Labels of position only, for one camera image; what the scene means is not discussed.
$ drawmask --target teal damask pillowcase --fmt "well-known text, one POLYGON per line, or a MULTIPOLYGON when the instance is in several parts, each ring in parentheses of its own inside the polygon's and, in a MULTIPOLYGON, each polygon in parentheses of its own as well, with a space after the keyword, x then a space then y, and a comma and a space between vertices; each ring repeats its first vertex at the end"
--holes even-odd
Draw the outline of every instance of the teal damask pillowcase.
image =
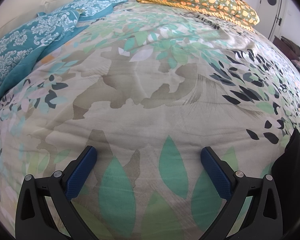
POLYGON ((39 58, 87 27, 77 28, 78 19, 79 12, 75 10, 43 15, 0 39, 0 99, 31 73, 39 58))
POLYGON ((53 13, 64 10, 80 10, 81 14, 78 22, 85 22, 102 18, 113 12, 113 7, 125 3, 128 0, 73 0, 64 6, 54 10, 53 13))

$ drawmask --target green floral quilt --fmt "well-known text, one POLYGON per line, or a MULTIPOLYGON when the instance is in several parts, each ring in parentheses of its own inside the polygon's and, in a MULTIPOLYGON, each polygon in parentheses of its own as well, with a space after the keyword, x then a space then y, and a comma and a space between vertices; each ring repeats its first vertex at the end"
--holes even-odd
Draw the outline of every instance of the green floral quilt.
POLYGON ((225 203, 201 149, 263 177, 293 128, 300 131, 300 75, 265 37, 129 1, 1 99, 0 220, 14 234, 24 176, 50 176, 92 145, 98 160, 73 204, 99 239, 195 240, 225 203))

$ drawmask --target leaf-patterned bedsheet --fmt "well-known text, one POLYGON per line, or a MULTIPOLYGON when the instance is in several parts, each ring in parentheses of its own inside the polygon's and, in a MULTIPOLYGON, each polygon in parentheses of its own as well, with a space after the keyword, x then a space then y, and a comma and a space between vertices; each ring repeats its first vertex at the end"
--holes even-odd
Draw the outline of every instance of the leaf-patterned bedsheet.
POLYGON ((129 1, 0 101, 0 220, 14 234, 24 176, 50 176, 92 145, 98 161, 73 203, 97 237, 198 239, 224 204, 201 149, 262 177, 294 127, 300 75, 263 36, 129 1))

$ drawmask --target blue textured pad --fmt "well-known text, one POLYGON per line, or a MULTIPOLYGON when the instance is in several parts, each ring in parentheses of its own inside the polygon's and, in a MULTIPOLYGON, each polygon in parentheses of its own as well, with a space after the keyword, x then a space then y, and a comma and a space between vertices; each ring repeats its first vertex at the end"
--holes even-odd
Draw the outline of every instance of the blue textured pad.
POLYGON ((83 157, 77 168, 67 180, 66 197, 68 200, 76 198, 83 187, 90 171, 97 161, 97 151, 94 147, 83 157))
POLYGON ((201 163, 219 196, 229 201, 232 196, 231 182, 206 148, 201 151, 201 163))

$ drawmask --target black cloth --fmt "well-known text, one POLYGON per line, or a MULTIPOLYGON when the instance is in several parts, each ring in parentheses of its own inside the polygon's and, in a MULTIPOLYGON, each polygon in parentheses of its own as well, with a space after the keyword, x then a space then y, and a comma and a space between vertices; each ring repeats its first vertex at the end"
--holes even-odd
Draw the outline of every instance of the black cloth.
POLYGON ((272 166, 282 209, 283 233, 300 218, 300 133, 294 130, 285 152, 272 166))

